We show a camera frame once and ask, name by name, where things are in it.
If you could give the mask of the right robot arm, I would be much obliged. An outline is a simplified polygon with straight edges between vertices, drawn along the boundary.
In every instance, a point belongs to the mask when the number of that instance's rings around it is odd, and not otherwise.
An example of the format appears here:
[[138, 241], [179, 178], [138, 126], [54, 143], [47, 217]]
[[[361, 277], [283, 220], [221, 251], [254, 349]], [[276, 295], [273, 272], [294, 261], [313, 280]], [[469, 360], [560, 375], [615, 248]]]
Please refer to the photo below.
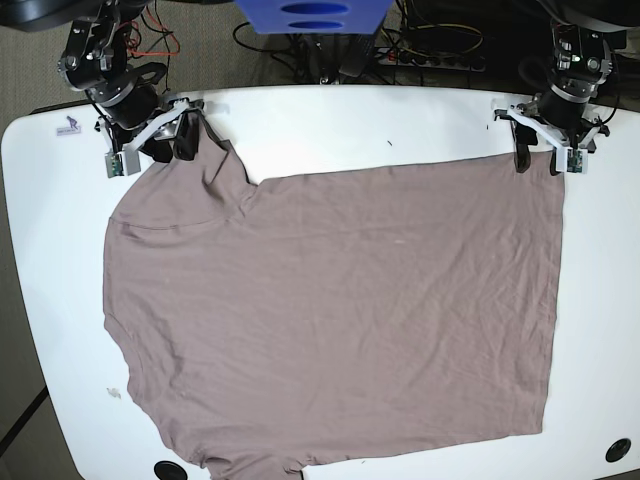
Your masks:
[[40, 32], [64, 24], [70, 32], [57, 63], [68, 86], [85, 95], [106, 138], [109, 176], [137, 172], [139, 156], [158, 163], [192, 161], [198, 152], [203, 104], [166, 100], [156, 87], [168, 74], [156, 51], [140, 47], [144, 1], [4, 1], [1, 24]]

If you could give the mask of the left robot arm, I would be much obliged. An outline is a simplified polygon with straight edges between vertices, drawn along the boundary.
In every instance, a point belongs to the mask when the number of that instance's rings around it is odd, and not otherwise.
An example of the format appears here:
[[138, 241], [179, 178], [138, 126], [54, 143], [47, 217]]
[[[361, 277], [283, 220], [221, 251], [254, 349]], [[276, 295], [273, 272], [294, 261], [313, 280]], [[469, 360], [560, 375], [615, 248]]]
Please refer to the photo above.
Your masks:
[[544, 87], [527, 103], [496, 109], [496, 120], [511, 124], [514, 165], [519, 174], [532, 163], [530, 148], [543, 138], [552, 147], [550, 174], [586, 171], [595, 138], [610, 135], [610, 118], [585, 115], [598, 89], [616, 69], [606, 36], [620, 26], [581, 14], [561, 1], [541, 1], [551, 17], [553, 57], [543, 65]]

